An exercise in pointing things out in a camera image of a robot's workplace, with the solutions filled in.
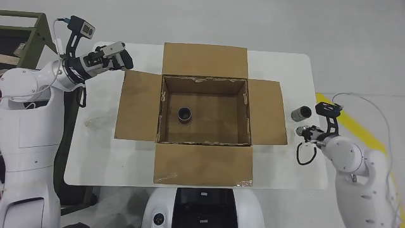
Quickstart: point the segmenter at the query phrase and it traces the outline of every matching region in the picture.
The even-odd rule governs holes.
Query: white cable
[[[53,26],[52,26],[52,27],[53,27],[54,41],[56,40],[55,23],[56,23],[57,21],[58,21],[58,19],[55,19],[55,20],[53,21]],[[45,90],[47,90],[48,88],[50,88],[50,87],[53,85],[53,83],[55,83],[56,79],[58,79],[59,71],[60,71],[61,64],[62,64],[62,58],[61,58],[61,55],[60,55],[60,53],[59,53],[59,49],[58,49],[58,48],[56,48],[56,52],[57,52],[57,54],[58,54],[59,65],[58,65],[58,69],[57,69],[56,74],[55,74],[55,78],[53,79],[53,81],[52,81],[49,85],[47,85],[47,86],[46,86],[45,88],[43,88],[42,90],[37,91],[37,92],[35,92],[35,93],[33,93],[33,94],[4,96],[4,97],[2,97],[1,99],[4,99],[4,98],[8,98],[8,99],[9,99],[9,98],[13,98],[13,97],[28,97],[28,96],[34,96],[34,95],[40,94],[40,93],[42,93],[43,91],[45,91]]]
[[[392,148],[391,148],[391,130],[390,130],[390,125],[389,125],[389,123],[388,123],[388,120],[387,120],[387,118],[385,117],[384,113],[381,111],[381,109],[380,109],[376,104],[374,104],[372,101],[370,101],[370,100],[368,100],[368,99],[362,97],[362,95],[360,95],[360,94],[356,94],[356,93],[353,93],[353,92],[340,92],[340,93],[338,93],[338,94],[335,94],[335,96],[332,98],[332,103],[334,103],[335,98],[336,98],[337,96],[340,96],[340,95],[353,95],[353,96],[355,96],[355,97],[357,97],[357,98],[360,98],[360,99],[362,99],[362,100],[367,101],[369,104],[373,105],[373,106],[378,110],[378,112],[381,114],[381,116],[384,118],[385,124],[386,124],[386,126],[387,126],[387,133],[388,133],[388,150],[389,150],[389,156],[390,156],[389,170],[388,170],[388,173],[387,173],[387,177],[386,177],[386,179],[385,179],[385,182],[387,183],[388,192],[386,192],[386,196],[385,196],[385,197],[387,198],[387,201],[389,201],[390,206],[391,206],[392,210],[394,211],[394,215],[395,215],[395,216],[394,216],[394,221],[393,221],[393,223],[395,222],[395,219],[396,219],[397,217],[399,217],[399,219],[402,220],[401,216],[398,215],[398,209],[399,209],[399,207],[400,207],[400,205],[401,205],[401,202],[399,202],[399,206],[398,206],[397,209],[396,209],[396,208],[393,206],[393,204],[391,203],[391,200],[390,200],[390,193],[391,193],[391,192],[390,192],[390,187],[389,187],[389,178],[390,178],[391,171],[392,171],[392,167],[393,167],[393,154],[392,154]]]
[[[33,108],[37,107],[37,105],[34,102],[31,102],[27,107],[25,107],[25,109],[28,109],[31,105],[33,105]]]

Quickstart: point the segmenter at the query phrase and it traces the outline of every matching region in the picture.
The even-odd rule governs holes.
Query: black cable
[[[308,162],[301,163],[301,161],[299,160],[299,147],[301,145],[302,145],[302,143],[298,144],[298,146],[297,146],[297,162],[300,165],[309,165],[310,163],[312,163],[312,161],[314,161],[314,159],[316,157],[316,152],[317,152],[316,147],[314,147],[314,155],[312,156],[312,158]]]

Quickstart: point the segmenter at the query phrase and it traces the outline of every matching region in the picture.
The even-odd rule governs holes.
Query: yellow floor line
[[[332,102],[323,94],[317,93],[316,94],[316,102],[326,102],[332,104]],[[364,128],[360,123],[358,123],[353,117],[351,117],[345,111],[342,111],[340,116],[337,118],[339,124],[343,125],[350,133],[356,136],[358,139],[363,141],[367,147],[370,149],[377,149],[382,151],[387,155],[387,151],[385,150],[385,145],[381,141],[379,141],[373,134]],[[401,217],[402,220],[405,220],[405,211],[404,208],[401,206]],[[401,224],[401,228],[405,228],[405,222]]]

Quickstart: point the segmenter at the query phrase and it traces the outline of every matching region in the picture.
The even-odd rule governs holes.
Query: dark cylinder
[[[307,106],[302,106],[291,112],[291,119],[293,119],[295,122],[300,122],[302,120],[311,117],[311,115],[312,115],[311,109],[308,108]]]
[[[191,121],[191,110],[190,108],[183,107],[178,110],[177,113],[178,121],[182,124],[187,124]]]

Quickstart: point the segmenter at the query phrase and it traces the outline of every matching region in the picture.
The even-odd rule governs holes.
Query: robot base
[[[147,202],[142,228],[258,227],[265,222],[251,189],[159,187]]]

